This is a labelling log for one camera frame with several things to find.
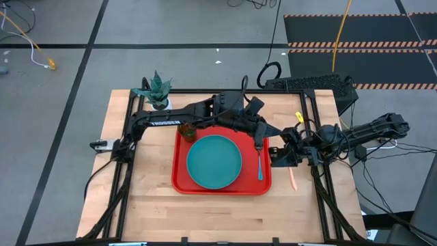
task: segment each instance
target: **orange striped tape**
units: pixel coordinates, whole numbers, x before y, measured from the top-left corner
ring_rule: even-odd
[[[422,41],[403,41],[403,42],[339,42],[340,48],[409,48],[409,47],[422,47],[426,45],[435,45],[437,40]],[[288,46],[292,48],[334,48],[335,42],[290,42]]]
[[[405,84],[354,84],[358,90],[437,90],[435,83],[405,83]]]
[[[423,40],[421,42],[422,45],[436,45],[437,44],[437,40]]]
[[[289,17],[340,17],[343,14],[286,14]],[[406,16],[406,14],[348,14],[349,17],[375,17],[375,16]]]
[[[333,53],[333,49],[290,49],[288,53]],[[338,49],[338,53],[424,53],[419,49]]]
[[[413,14],[437,14],[437,12],[411,12],[411,13],[408,13],[409,16],[412,16]]]

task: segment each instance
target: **black mat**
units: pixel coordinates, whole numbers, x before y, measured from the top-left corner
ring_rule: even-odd
[[[434,64],[434,67],[437,68],[437,50],[427,50],[426,52],[428,53],[431,62]]]
[[[413,25],[425,48],[437,47],[437,13],[410,13]]]
[[[289,46],[294,48],[333,47],[343,15],[285,15]],[[346,18],[343,48],[407,48],[421,45],[410,19],[400,14],[353,14]]]
[[[332,49],[292,49],[292,77],[330,74]],[[335,72],[346,72],[357,89],[434,89],[437,77],[423,50],[339,49]]]

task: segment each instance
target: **plant pot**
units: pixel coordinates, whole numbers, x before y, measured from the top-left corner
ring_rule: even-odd
[[[152,108],[156,111],[173,109],[173,107],[171,106],[170,98],[167,98],[165,100],[166,100],[166,103],[164,105],[152,105]]]

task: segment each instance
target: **green leaves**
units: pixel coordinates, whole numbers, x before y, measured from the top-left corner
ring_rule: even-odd
[[[155,71],[155,75],[153,79],[150,79],[150,87],[151,90],[141,91],[138,89],[132,89],[134,93],[142,96],[146,96],[148,101],[147,103],[154,105],[166,105],[167,97],[169,95],[171,89],[172,79],[169,81],[163,81],[159,77],[158,73]]]

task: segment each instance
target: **wooden table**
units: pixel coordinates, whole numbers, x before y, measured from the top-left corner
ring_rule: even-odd
[[[128,104],[128,90],[113,90],[104,120],[102,139],[120,137]],[[171,94],[173,108],[210,97],[210,94]],[[302,111],[300,97],[291,94],[257,94],[265,102],[260,115],[277,128],[297,123]],[[322,124],[339,123],[331,91],[316,91]],[[287,168],[272,168],[272,186],[260,196],[183,195],[171,186],[175,126],[149,128],[137,147],[130,196],[124,224],[124,241],[175,241],[187,236],[190,242],[323,242],[313,178],[307,162],[294,168],[298,190],[293,190]],[[280,137],[270,146],[283,146]],[[109,160],[109,153],[96,156],[94,171]],[[331,166],[340,211],[365,236],[365,227],[355,191],[354,179],[344,163]],[[77,236],[83,236],[106,209],[115,165],[110,165],[91,182]],[[335,238],[326,207],[330,235]],[[115,235],[118,212],[114,213],[111,235]]]

